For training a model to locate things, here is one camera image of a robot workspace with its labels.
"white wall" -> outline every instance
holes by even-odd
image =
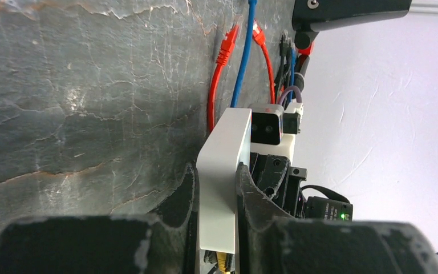
[[[320,33],[303,101],[293,164],[308,183],[347,196],[355,220],[414,224],[438,251],[438,15]]]

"red cable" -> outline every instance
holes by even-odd
[[[273,66],[271,65],[271,59],[269,58],[269,52],[267,51],[266,44],[261,45],[261,50],[263,51],[263,54],[265,56],[266,60],[266,67],[267,67],[267,74],[269,76],[269,92],[271,96],[271,104],[274,104],[276,101],[276,98],[274,96],[274,74],[273,74]]]
[[[264,35],[263,30],[258,26],[258,23],[256,20],[254,20],[254,26],[253,26],[253,40],[261,46],[261,50],[263,51],[263,54],[266,59],[266,67],[267,67],[267,74],[269,77],[269,90],[271,95],[271,104],[274,104],[276,101],[276,97],[274,96],[274,75],[273,75],[273,67],[271,65],[271,59],[269,58],[269,52],[267,51],[266,47],[266,37]]]
[[[209,89],[209,98],[207,101],[207,124],[209,126],[209,132],[212,132],[214,129],[214,124],[216,123],[215,119],[215,102],[216,102],[216,89],[219,84],[219,79],[221,78],[222,68],[224,66],[217,65],[216,70],[214,71],[214,76],[212,76],[212,82],[210,83]]]
[[[210,83],[209,98],[207,101],[207,122],[209,127],[209,132],[212,132],[214,125],[216,124],[215,114],[216,114],[216,89],[221,78],[222,69],[226,66],[229,61],[229,57],[234,50],[236,45],[236,38],[239,31],[239,25],[234,24],[231,30],[226,33],[226,37],[222,40],[221,50],[216,59],[216,70],[212,76],[212,81]]]

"slate surface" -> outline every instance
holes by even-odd
[[[260,1],[276,70],[294,1]],[[0,231],[29,215],[145,213],[206,138],[206,100],[237,0],[1,0]],[[229,105],[245,29],[224,70]],[[240,106],[267,102],[253,44]]]

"purple cable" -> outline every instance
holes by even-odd
[[[286,97],[288,97],[288,94],[290,92],[294,91],[296,95],[296,102],[297,103],[303,103],[303,100],[301,99],[301,91],[297,86],[290,86],[287,89],[283,91],[283,94],[279,97],[278,104],[283,105]]]

